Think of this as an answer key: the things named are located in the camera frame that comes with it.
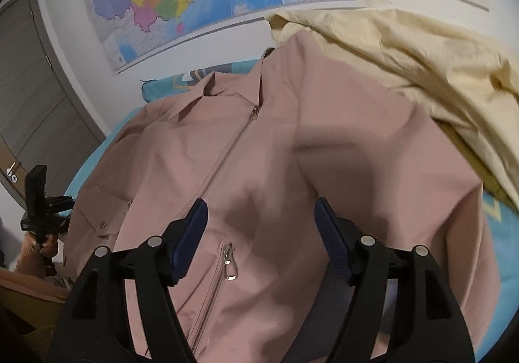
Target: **door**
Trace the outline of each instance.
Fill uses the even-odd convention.
[[[62,195],[100,144],[58,81],[31,6],[0,11],[0,172],[22,198],[37,164],[47,165],[47,194]]]

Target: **pillow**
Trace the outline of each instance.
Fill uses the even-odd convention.
[[[171,95],[183,93],[190,86],[196,85],[211,72],[247,74],[251,71],[257,60],[237,61],[234,63],[220,64],[218,66],[199,68],[188,73],[181,73],[164,79],[147,80],[143,83],[141,92],[146,102],[156,101]]]

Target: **white wall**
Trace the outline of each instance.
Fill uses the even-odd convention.
[[[519,0],[490,0],[490,12],[458,0],[385,1],[393,7],[493,36],[519,51]],[[273,46],[268,24],[254,22],[185,42],[115,75],[90,25],[83,0],[39,2],[47,32],[67,77],[105,133],[143,104],[141,80],[258,58],[265,48]],[[21,208],[6,195],[0,187],[0,217],[4,226],[19,236]]]
[[[23,209],[0,185],[0,249],[5,254],[5,264],[12,267],[20,252],[25,233],[20,228]]]

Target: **screw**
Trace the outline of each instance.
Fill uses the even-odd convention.
[[[365,246],[372,246],[375,244],[375,239],[372,236],[362,236],[360,242]]]
[[[420,256],[427,256],[429,254],[429,249],[425,246],[416,246],[415,252]]]
[[[98,258],[102,258],[102,257],[105,256],[107,253],[108,253],[108,248],[107,248],[106,246],[99,246],[97,249],[95,249],[95,252],[94,252],[94,254],[95,254]]]
[[[13,162],[12,165],[7,170],[5,170],[5,174],[7,175],[7,177],[12,176],[12,169],[15,167],[15,165],[16,165],[16,161]]]
[[[162,244],[162,239],[159,236],[153,236],[148,239],[148,246],[157,247]]]

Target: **zipper teeth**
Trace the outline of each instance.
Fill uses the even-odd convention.
[[[260,106],[255,105],[254,108],[252,109],[252,111],[250,112],[250,114],[248,115],[247,120],[245,122],[243,122],[241,127],[238,129],[237,133],[233,136],[232,145],[227,150],[227,153],[226,153],[225,157],[219,162],[219,164],[217,165],[217,167],[213,171],[210,179],[207,181],[207,183],[205,184],[203,189],[200,190],[199,192],[197,192],[196,197],[202,197],[202,195],[207,191],[207,189],[209,188],[209,185],[213,181],[213,179],[216,176],[217,172],[220,170],[220,168],[222,167],[223,163],[225,162],[225,160],[229,156],[230,150],[234,147],[236,142],[238,142],[238,139],[241,137],[241,135],[243,134],[245,129],[248,127],[250,122],[253,121],[253,120],[257,120],[258,119],[259,112],[260,112]],[[226,270],[226,268],[225,268],[226,264],[224,262],[224,259],[226,257],[225,256],[226,251],[227,251],[227,253],[230,253],[230,254],[233,253],[233,245],[231,243],[226,244],[225,247],[222,249],[222,253],[220,255],[221,259],[220,259],[220,262],[219,262],[219,265],[221,265],[221,267],[220,267],[220,274],[218,275],[218,281],[217,281],[216,286],[214,288],[214,292],[211,295],[211,298],[209,300],[208,306],[207,306],[207,308],[206,308],[206,310],[204,312],[204,315],[202,317],[202,321],[200,323],[200,328],[198,329],[198,332],[197,332],[197,334],[195,336],[195,340],[193,341],[193,346],[191,347],[191,352],[193,353],[193,355],[195,354],[195,352],[196,352],[196,350],[197,350],[197,348],[198,348],[198,346],[200,344],[200,341],[202,339],[202,334],[203,334],[203,332],[205,330],[206,324],[207,324],[208,319],[209,319],[209,315],[211,314],[211,310],[212,310],[212,308],[214,306],[214,302],[216,301],[216,297],[218,296],[218,292],[219,292],[220,287],[222,286],[222,283],[223,283],[223,280],[224,280],[224,275],[225,275],[225,270]]]
[[[236,142],[238,142],[238,139],[241,137],[241,135],[243,134],[245,129],[248,127],[250,122],[253,121],[253,120],[257,120],[258,119],[259,112],[260,112],[260,107],[258,105],[255,105],[254,108],[252,109],[251,113],[248,115],[247,120],[238,129],[237,134],[233,136],[233,138],[234,138],[233,144],[229,148],[229,150],[227,151],[225,157],[220,161],[218,166],[215,168],[215,170],[213,171],[213,173],[211,175],[211,178],[208,180],[208,182],[206,183],[204,188],[201,191],[197,192],[197,195],[195,197],[202,197],[202,195],[206,192],[206,190],[209,188],[209,185],[211,184],[211,182],[213,181],[214,177],[216,176],[217,172],[220,170],[220,168],[222,167],[223,163],[227,159],[230,150],[234,147]]]
[[[211,314],[211,310],[213,309],[214,302],[216,301],[216,297],[218,296],[218,293],[220,291],[220,287],[223,284],[224,281],[224,270],[225,270],[225,259],[227,259],[227,256],[230,251],[232,251],[232,244],[228,243],[225,245],[225,247],[222,249],[222,253],[220,254],[220,261],[219,261],[219,275],[218,275],[218,281],[216,282],[216,286],[214,288],[214,292],[211,295],[211,298],[209,300],[209,303],[207,305],[206,310],[204,311],[202,322],[200,323],[200,327],[198,328],[198,332],[195,336],[195,340],[193,341],[193,347],[191,348],[191,351],[193,354],[196,352],[200,341],[202,339],[202,334],[206,328],[207,322],[209,320],[209,315]]]

